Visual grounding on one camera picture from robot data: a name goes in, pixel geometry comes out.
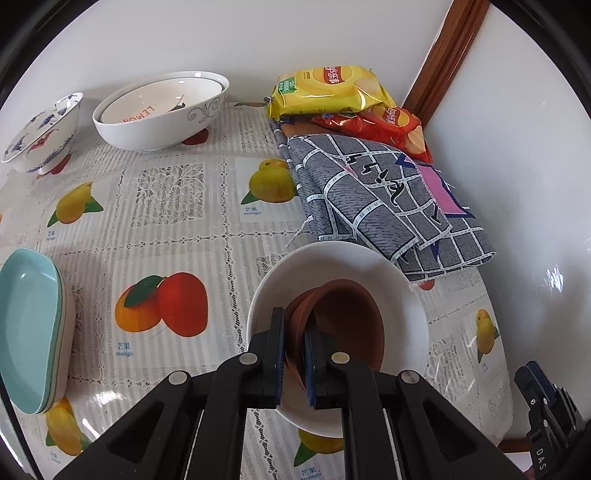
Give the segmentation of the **plain white bowl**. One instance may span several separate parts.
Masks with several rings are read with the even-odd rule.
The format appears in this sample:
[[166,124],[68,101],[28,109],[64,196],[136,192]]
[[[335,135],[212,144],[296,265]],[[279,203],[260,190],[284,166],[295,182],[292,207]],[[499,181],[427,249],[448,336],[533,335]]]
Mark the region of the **plain white bowl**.
[[[348,279],[369,291],[380,310],[384,331],[384,358],[378,372],[397,375],[404,370],[423,373],[428,360],[429,332],[424,307],[407,278],[386,258],[367,247],[342,241],[310,244],[280,260],[256,288],[247,318],[246,336],[252,338],[270,327],[273,308],[283,308],[308,289],[332,280]],[[308,325],[314,324],[311,317]],[[295,344],[295,361],[305,384],[304,330]],[[301,389],[286,368],[280,416],[301,430],[318,436],[342,436],[338,409],[315,410],[308,402],[307,386]]]

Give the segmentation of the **brown clay small bowl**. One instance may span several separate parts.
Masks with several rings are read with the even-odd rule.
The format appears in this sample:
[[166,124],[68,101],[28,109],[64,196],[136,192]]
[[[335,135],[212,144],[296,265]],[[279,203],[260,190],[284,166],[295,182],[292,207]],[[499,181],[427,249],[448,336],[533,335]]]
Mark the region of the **brown clay small bowl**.
[[337,279],[311,292],[300,306],[300,329],[315,318],[318,330],[335,337],[339,351],[363,360],[373,370],[381,368],[385,331],[377,303],[359,283]]

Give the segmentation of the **teal square plate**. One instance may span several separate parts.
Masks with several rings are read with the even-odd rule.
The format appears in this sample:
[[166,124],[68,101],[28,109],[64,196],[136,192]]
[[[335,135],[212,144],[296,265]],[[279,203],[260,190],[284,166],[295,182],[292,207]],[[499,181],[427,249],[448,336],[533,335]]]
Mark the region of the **teal square plate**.
[[61,315],[61,283],[48,257],[17,249],[1,268],[1,377],[24,414],[42,410],[50,390]]

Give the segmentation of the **green square plate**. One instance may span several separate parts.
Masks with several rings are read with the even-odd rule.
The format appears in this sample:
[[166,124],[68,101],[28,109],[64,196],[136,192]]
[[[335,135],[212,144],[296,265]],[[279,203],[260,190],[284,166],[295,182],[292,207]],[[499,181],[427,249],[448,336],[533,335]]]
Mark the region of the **green square plate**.
[[58,280],[59,280],[59,309],[58,309],[58,320],[57,320],[57,330],[55,333],[55,338],[53,339],[53,353],[50,362],[50,377],[48,383],[48,390],[45,395],[44,404],[42,407],[41,412],[44,413],[50,409],[51,405],[54,402],[55,393],[57,389],[57,377],[58,377],[58,368],[59,368],[59,356],[61,352],[61,343],[63,338],[64,332],[64,323],[67,316],[67,300],[66,300],[66,290],[63,281],[63,277],[60,271],[57,271]]

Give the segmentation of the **pink square plate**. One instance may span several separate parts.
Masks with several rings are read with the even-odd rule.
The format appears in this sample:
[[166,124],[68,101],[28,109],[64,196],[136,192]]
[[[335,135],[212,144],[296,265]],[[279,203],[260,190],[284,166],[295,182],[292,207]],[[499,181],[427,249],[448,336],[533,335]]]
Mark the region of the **pink square plate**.
[[62,281],[62,291],[63,309],[62,322],[59,331],[59,349],[56,353],[53,365],[51,389],[48,402],[46,404],[47,410],[49,410],[65,395],[72,343],[76,326],[75,301],[72,289],[65,280]]

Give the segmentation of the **fruit print tablecloth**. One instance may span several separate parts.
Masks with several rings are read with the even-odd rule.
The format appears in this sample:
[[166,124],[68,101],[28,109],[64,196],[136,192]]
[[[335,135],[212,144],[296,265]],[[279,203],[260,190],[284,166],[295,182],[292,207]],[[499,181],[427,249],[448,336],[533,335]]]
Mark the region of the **fruit print tablecloth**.
[[[301,202],[242,205],[259,162],[280,158],[262,108],[226,105],[198,146],[154,153],[111,147],[94,127],[80,128],[61,173],[12,171],[1,183],[1,264],[26,247],[52,258],[73,290],[76,327],[66,398],[84,447],[162,377],[176,368],[197,374],[245,351],[249,302],[263,276],[315,237]],[[47,227],[58,201],[82,184],[103,207],[72,224]],[[196,339],[160,322],[139,334],[121,331],[114,308],[141,278],[187,271],[204,282],[209,321]],[[419,284],[430,332],[425,378],[493,443],[513,421],[501,338],[477,360],[476,314],[498,326],[480,272]],[[242,479],[342,479],[342,452],[294,466],[297,427],[278,413],[249,412]]]

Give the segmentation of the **grey checked cloth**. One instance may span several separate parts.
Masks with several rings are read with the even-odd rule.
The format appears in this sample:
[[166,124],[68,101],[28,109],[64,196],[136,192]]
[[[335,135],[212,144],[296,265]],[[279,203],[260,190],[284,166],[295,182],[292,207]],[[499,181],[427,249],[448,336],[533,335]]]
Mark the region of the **grey checked cloth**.
[[440,172],[403,151],[335,133],[273,135],[315,240],[351,241],[411,282],[490,261],[494,247]]

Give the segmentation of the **red chips bag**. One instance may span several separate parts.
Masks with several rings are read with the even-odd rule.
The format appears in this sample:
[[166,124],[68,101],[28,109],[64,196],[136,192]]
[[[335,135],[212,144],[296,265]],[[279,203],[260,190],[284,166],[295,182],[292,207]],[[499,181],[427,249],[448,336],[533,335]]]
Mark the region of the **red chips bag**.
[[401,107],[376,105],[359,113],[325,113],[312,116],[311,122],[342,135],[389,144],[414,160],[433,162],[421,120]]

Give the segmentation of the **large white outer bowl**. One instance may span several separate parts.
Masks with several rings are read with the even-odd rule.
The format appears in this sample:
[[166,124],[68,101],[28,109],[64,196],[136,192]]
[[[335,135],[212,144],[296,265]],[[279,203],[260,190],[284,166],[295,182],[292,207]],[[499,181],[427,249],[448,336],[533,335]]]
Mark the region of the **large white outer bowl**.
[[228,78],[207,71],[178,71],[140,80],[100,102],[92,121],[108,144],[128,151],[175,146],[221,114]]

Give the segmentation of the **blue pattern footed bowl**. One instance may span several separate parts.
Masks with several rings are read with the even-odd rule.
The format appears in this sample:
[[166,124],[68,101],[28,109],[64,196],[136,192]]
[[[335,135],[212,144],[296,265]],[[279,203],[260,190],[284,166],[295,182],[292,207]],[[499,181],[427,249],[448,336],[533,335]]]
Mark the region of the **blue pattern footed bowl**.
[[36,114],[11,140],[1,163],[21,173],[49,173],[69,153],[82,99],[82,92],[71,93]]

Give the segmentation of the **yellow chips bag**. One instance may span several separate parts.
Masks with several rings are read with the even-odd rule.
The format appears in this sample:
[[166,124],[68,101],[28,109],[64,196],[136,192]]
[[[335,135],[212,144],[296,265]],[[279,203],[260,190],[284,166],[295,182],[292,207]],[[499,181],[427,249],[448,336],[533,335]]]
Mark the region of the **yellow chips bag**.
[[276,81],[266,102],[266,115],[359,113],[376,105],[397,104],[377,76],[358,65],[339,65],[297,70]]

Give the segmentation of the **brown wooden door frame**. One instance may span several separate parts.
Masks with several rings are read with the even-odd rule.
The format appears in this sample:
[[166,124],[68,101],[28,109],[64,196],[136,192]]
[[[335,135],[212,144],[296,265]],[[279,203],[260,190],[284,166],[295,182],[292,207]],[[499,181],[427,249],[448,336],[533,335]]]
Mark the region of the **brown wooden door frame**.
[[452,85],[485,20],[487,0],[455,0],[404,107],[426,126]]

